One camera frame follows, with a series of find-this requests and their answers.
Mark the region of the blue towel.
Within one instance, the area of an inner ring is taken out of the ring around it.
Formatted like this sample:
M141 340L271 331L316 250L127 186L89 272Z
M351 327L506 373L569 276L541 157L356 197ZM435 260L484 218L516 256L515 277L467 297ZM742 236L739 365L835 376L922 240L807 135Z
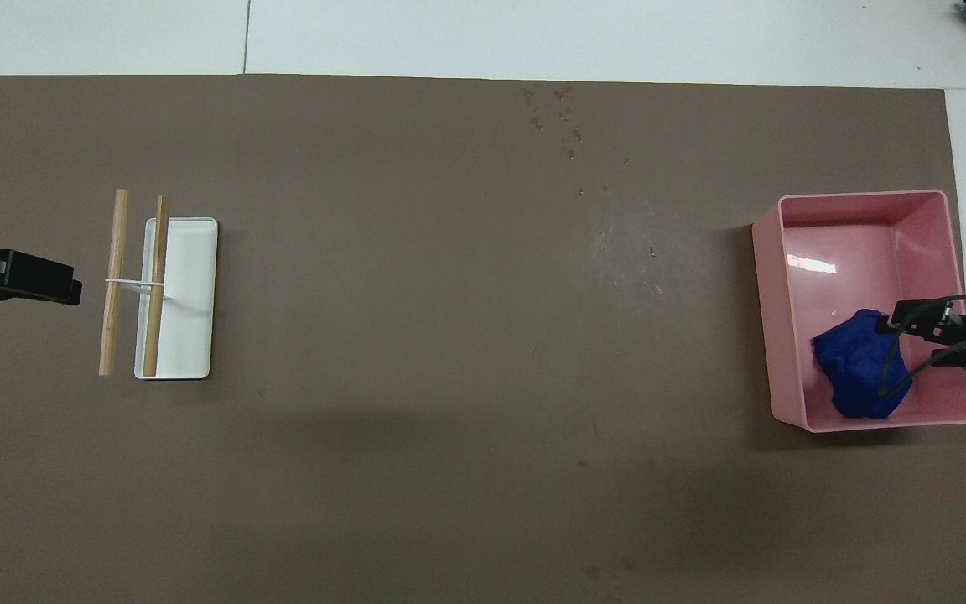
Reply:
M886 315L861 309L812 339L813 359L846 418L888 418L910 390L896 334L878 330Z

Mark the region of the brown table mat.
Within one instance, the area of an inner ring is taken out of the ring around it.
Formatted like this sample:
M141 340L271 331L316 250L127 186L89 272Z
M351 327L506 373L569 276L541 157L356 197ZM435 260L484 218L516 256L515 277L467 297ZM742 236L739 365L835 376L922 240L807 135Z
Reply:
M138 381L158 195L210 375ZM751 223L954 189L941 91L0 76L0 604L966 604L966 427L771 417Z

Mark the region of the pink plastic bin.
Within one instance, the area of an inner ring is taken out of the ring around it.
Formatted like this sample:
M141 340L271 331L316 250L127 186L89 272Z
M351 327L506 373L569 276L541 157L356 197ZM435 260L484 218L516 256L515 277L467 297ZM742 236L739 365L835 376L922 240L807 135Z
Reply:
M813 356L858 310L963 292L942 191L783 196L751 230L775 419L812 433L966 424L962 368L917 375L888 417L847 418Z

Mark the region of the white rack base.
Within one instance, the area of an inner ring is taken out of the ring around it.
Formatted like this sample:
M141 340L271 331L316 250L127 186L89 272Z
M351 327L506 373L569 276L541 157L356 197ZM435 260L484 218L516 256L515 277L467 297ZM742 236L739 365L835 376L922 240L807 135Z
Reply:
M138 381L199 381L210 375L219 223L211 217L171 217L166 221L164 271L156 279L158 218L147 219L141 278L105 279L112 305L122 291L138 295L137 341L132 375ZM161 285L157 345L148 362L151 289Z

